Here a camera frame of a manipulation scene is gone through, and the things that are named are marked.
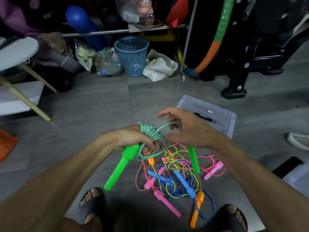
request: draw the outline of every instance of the basket rim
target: basket rim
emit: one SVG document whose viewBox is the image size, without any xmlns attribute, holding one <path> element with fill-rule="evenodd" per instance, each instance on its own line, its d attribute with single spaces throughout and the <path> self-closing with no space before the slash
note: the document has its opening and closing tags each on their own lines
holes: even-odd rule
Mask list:
<svg viewBox="0 0 309 232">
<path fill-rule="evenodd" d="M 132 39 L 132 38 L 140 39 L 140 40 L 142 40 L 142 41 L 147 42 L 147 46 L 145 46 L 143 49 L 134 50 L 134 51 L 122 50 L 122 49 L 119 49 L 119 48 L 116 46 L 116 44 L 117 44 L 118 42 L 120 42 L 120 40 Z M 114 47 L 116 48 L 116 50 L 118 50 L 118 51 L 120 51 L 120 52 L 122 52 L 122 53 L 138 53 L 138 52 L 141 52 L 141 51 L 147 49 L 148 46 L 149 46 L 149 41 L 146 40 L 145 38 L 142 38 L 142 37 L 139 37 L 139 36 L 126 36 L 126 37 L 121 38 L 120 40 L 117 40 L 117 41 L 114 43 Z"/>
</svg>

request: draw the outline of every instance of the clear plastic lid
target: clear plastic lid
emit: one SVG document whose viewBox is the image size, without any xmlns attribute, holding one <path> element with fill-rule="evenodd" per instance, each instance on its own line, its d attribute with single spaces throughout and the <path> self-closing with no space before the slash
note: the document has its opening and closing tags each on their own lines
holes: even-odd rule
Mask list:
<svg viewBox="0 0 309 232">
<path fill-rule="evenodd" d="M 184 95 L 179 101 L 178 108 L 190 110 L 201 117 L 212 127 L 232 138 L 236 114 L 211 103 Z"/>
</svg>

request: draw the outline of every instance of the hand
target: hand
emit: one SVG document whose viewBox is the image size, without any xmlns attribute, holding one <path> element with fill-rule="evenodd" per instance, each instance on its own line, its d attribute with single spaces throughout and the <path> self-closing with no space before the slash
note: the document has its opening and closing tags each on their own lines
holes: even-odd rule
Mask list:
<svg viewBox="0 0 309 232">
<path fill-rule="evenodd" d="M 108 134 L 113 136 L 114 152 L 123 151 L 125 147 L 138 143 L 146 144 L 141 151 L 143 156 L 146 156 L 150 150 L 158 150 L 160 148 L 159 141 L 154 142 L 151 137 L 141 133 L 140 129 L 140 124 L 137 124 L 109 132 Z"/>
<path fill-rule="evenodd" d="M 230 140 L 191 111 L 169 107 L 157 114 L 158 117 L 165 115 L 169 115 L 168 122 L 182 122 L 182 126 L 170 125 L 170 129 L 173 130 L 176 127 L 181 131 L 178 134 L 168 134 L 166 136 L 167 141 L 170 143 L 182 143 L 195 148 L 211 149 L 216 144 L 220 145 L 220 143 Z"/>
</svg>

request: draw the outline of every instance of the white shoe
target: white shoe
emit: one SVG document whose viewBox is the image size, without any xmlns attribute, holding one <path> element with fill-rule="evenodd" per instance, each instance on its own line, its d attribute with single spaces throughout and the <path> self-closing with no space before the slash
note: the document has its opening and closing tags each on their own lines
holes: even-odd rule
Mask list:
<svg viewBox="0 0 309 232">
<path fill-rule="evenodd" d="M 303 133 L 286 133 L 285 137 L 289 143 L 291 143 L 293 146 L 309 151 L 309 135 L 303 134 Z"/>
</svg>

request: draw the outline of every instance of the person's left hand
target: person's left hand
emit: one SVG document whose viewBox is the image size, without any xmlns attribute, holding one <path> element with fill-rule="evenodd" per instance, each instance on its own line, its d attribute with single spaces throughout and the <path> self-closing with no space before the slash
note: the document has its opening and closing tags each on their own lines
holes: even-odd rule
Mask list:
<svg viewBox="0 0 309 232">
<path fill-rule="evenodd" d="M 145 143 L 142 149 L 142 155 L 146 156 L 150 150 L 158 150 L 160 148 L 159 141 L 153 139 L 140 132 L 140 124 L 131 125 L 122 129 L 111 131 L 110 134 L 114 136 L 115 146 L 114 152 L 123 151 L 125 147 L 133 146 L 138 143 Z"/>
</svg>

